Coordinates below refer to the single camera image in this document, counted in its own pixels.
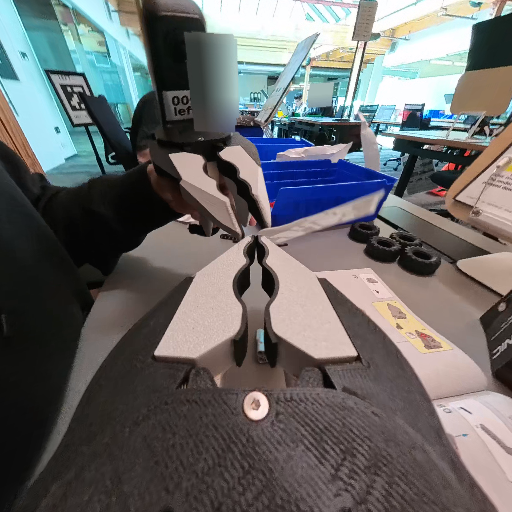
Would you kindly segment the white sticker sheet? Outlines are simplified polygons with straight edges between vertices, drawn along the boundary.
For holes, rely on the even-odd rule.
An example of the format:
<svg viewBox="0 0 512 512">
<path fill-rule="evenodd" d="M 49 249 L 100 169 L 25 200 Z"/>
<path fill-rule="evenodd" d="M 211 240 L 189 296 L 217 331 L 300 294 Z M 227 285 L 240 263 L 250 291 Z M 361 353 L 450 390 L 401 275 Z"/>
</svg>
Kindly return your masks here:
<svg viewBox="0 0 512 512">
<path fill-rule="evenodd" d="M 331 227 L 352 224 L 358 219 L 375 215 L 385 194 L 385 189 L 380 189 L 288 224 L 261 229 L 258 235 L 266 237 L 274 244 L 281 244 Z"/>
</svg>

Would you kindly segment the open building instruction booklet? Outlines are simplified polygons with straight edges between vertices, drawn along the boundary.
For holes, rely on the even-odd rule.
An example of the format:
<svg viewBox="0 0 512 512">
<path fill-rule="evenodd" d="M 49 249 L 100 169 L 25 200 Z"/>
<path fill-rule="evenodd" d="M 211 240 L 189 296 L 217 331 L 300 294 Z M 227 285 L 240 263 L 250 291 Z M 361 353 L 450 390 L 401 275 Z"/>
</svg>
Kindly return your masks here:
<svg viewBox="0 0 512 512">
<path fill-rule="evenodd" d="M 317 272 L 370 317 L 416 372 L 460 459 L 498 511 L 511 511 L 511 398 L 369 268 Z"/>
</svg>

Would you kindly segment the sign on black pole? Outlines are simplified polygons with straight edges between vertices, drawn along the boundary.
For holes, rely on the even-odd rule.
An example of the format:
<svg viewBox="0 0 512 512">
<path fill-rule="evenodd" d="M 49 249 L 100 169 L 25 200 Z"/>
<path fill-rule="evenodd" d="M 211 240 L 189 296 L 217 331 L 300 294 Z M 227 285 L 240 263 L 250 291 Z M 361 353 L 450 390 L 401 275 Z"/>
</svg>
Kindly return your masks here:
<svg viewBox="0 0 512 512">
<path fill-rule="evenodd" d="M 365 56 L 367 43 L 372 37 L 377 8 L 377 1 L 360 1 L 358 4 L 352 35 L 352 40 L 356 42 L 356 46 L 342 107 L 342 118 L 350 118 L 353 111 L 355 93 L 361 74 L 363 58 Z"/>
</svg>

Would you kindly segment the black and tan board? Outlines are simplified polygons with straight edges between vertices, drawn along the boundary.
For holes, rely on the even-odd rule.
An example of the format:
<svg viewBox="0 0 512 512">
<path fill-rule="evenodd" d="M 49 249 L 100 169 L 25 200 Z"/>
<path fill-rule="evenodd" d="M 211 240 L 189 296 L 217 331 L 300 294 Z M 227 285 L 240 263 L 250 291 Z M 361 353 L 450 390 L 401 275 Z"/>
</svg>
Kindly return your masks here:
<svg viewBox="0 0 512 512">
<path fill-rule="evenodd" d="M 511 101 L 511 14 L 473 25 L 450 112 L 500 116 Z"/>
</svg>

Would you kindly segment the wooden clipboard with paper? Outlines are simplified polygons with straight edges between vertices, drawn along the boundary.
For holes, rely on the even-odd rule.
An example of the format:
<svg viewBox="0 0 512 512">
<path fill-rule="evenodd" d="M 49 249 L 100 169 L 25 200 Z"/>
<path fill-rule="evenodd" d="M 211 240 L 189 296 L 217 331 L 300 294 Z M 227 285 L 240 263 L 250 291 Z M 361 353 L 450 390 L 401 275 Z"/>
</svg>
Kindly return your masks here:
<svg viewBox="0 0 512 512">
<path fill-rule="evenodd" d="M 445 205 L 458 220 L 511 244 L 511 125 L 458 177 Z"/>
</svg>

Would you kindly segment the tilted display board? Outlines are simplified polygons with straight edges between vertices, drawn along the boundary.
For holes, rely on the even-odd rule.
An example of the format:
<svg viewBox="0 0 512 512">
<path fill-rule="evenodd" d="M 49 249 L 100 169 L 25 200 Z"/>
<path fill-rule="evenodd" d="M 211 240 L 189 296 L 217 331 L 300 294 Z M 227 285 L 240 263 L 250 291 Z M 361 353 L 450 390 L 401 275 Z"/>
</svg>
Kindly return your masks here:
<svg viewBox="0 0 512 512">
<path fill-rule="evenodd" d="M 279 105 L 283 102 L 294 76 L 297 74 L 319 35 L 320 33 L 318 32 L 314 33 L 298 43 L 290 60 L 279 75 L 272 93 L 256 117 L 255 123 L 257 125 L 266 127 L 270 123 Z"/>
</svg>

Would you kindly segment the black office chair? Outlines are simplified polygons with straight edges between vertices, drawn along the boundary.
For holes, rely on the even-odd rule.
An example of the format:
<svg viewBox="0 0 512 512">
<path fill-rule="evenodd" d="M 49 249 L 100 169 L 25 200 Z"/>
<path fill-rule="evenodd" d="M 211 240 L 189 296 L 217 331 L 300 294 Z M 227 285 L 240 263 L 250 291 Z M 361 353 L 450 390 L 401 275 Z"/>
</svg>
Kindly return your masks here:
<svg viewBox="0 0 512 512">
<path fill-rule="evenodd" d="M 107 99 L 103 95 L 79 95 L 102 137 L 106 163 L 112 166 L 121 165 L 125 171 L 135 168 L 138 160 L 132 150 L 130 138 L 114 115 Z"/>
<path fill-rule="evenodd" d="M 161 126 L 160 110 L 156 91 L 146 93 L 137 103 L 130 130 L 132 152 L 138 163 L 150 161 L 150 143 L 154 133 Z"/>
<path fill-rule="evenodd" d="M 400 131 L 419 131 L 423 120 L 425 103 L 406 103 L 402 112 Z"/>
</svg>

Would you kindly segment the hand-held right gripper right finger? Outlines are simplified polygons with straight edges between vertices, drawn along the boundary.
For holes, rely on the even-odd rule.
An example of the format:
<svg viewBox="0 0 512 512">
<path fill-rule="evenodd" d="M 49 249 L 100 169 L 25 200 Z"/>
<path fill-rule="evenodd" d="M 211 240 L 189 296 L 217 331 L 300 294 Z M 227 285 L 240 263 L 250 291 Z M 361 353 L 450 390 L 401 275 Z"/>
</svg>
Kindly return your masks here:
<svg viewBox="0 0 512 512">
<path fill-rule="evenodd" d="M 307 367 L 354 362 L 358 353 L 321 281 L 268 238 L 257 237 L 269 365 L 298 376 Z"/>
</svg>

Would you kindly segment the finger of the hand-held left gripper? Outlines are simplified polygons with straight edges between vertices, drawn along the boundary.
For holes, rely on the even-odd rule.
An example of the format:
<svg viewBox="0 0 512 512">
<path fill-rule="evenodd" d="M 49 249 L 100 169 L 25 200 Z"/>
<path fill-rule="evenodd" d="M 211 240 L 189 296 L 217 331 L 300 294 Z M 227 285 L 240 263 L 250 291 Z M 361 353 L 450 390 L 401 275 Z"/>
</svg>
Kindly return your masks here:
<svg viewBox="0 0 512 512">
<path fill-rule="evenodd" d="M 237 217 L 247 226 L 251 215 L 261 228 L 271 227 L 271 207 L 262 168 L 240 146 L 218 152 L 217 167 L 234 198 Z"/>
<path fill-rule="evenodd" d="M 207 161 L 194 153 L 170 153 L 171 170 L 169 173 L 177 179 L 182 196 L 200 214 L 199 224 L 204 234 L 210 237 L 213 227 L 219 227 L 226 233 L 241 239 L 243 228 L 228 196 L 219 189 L 218 183 L 207 174 Z"/>
</svg>

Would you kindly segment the person's left hand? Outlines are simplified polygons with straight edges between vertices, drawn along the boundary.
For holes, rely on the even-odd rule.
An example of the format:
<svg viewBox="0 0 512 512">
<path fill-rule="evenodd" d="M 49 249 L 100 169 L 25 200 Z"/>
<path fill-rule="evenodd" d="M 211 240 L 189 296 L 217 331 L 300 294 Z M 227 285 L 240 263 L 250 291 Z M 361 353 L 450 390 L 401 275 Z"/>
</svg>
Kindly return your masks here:
<svg viewBox="0 0 512 512">
<path fill-rule="evenodd" d="M 146 172 L 153 191 L 172 210 L 176 219 L 187 216 L 195 222 L 201 221 L 201 214 L 184 199 L 178 183 L 172 181 L 171 178 L 159 176 L 153 163 L 147 166 Z"/>
</svg>

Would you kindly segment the crumpled white paper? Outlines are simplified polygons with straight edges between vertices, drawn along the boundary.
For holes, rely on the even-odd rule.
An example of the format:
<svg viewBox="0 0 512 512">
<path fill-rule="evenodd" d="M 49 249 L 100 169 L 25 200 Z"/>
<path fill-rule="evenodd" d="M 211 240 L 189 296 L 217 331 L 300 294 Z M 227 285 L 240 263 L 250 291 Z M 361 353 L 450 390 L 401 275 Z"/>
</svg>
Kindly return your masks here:
<svg viewBox="0 0 512 512">
<path fill-rule="evenodd" d="M 352 142 L 335 145 L 293 147 L 277 153 L 276 161 L 329 160 L 337 163 L 344 160 L 352 147 Z"/>
</svg>

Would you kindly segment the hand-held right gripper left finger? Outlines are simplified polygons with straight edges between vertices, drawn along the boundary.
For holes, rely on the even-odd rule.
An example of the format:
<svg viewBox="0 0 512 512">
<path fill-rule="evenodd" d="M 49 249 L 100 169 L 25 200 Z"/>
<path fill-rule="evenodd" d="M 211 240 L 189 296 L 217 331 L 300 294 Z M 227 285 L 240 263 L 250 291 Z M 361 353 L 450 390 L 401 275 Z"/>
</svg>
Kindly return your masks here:
<svg viewBox="0 0 512 512">
<path fill-rule="evenodd" d="M 212 375 L 241 367 L 247 355 L 248 315 L 243 294 L 250 287 L 255 236 L 245 237 L 192 278 L 163 334 L 154 358 L 189 363 Z"/>
</svg>

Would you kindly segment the white flat sheet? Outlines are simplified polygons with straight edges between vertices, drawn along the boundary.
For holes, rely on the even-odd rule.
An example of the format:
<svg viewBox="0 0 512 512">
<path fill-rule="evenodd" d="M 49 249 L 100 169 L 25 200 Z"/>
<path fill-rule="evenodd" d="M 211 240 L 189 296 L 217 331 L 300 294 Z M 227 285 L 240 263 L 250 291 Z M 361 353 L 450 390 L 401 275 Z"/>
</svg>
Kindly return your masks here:
<svg viewBox="0 0 512 512">
<path fill-rule="evenodd" d="M 468 277 L 495 291 L 502 297 L 511 291 L 510 252 L 491 253 L 460 259 L 456 266 Z"/>
</svg>

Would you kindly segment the person's left forearm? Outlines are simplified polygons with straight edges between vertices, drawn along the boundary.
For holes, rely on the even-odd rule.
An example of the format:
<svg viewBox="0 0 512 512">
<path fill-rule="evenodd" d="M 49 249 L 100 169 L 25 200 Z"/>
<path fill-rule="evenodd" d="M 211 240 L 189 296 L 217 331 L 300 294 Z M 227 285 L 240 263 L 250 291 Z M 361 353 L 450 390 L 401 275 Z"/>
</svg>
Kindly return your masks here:
<svg viewBox="0 0 512 512">
<path fill-rule="evenodd" d="M 30 205 L 46 222 L 77 268 L 90 265 L 104 276 L 150 232 L 184 215 L 157 194 L 148 163 L 121 175 L 58 187 L 30 172 L 1 142 L 1 176 L 13 183 L 22 205 Z"/>
</svg>

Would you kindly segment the wooden office table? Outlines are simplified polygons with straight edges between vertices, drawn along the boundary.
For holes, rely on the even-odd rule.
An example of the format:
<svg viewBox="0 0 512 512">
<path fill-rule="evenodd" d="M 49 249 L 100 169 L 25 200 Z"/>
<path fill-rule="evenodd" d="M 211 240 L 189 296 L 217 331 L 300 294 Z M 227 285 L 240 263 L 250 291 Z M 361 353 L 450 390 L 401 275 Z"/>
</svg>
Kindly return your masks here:
<svg viewBox="0 0 512 512">
<path fill-rule="evenodd" d="M 292 117 L 288 119 L 293 127 L 304 133 L 312 132 L 312 137 L 317 138 L 320 132 L 330 136 L 331 144 L 349 144 L 349 151 L 362 149 L 361 122 L 329 117 Z"/>
<path fill-rule="evenodd" d="M 400 198 L 406 191 L 419 157 L 467 167 L 490 144 L 487 138 L 469 138 L 461 131 L 449 136 L 447 131 L 436 130 L 386 131 L 381 135 L 393 138 L 393 150 L 407 155 L 394 191 L 394 195 Z"/>
</svg>

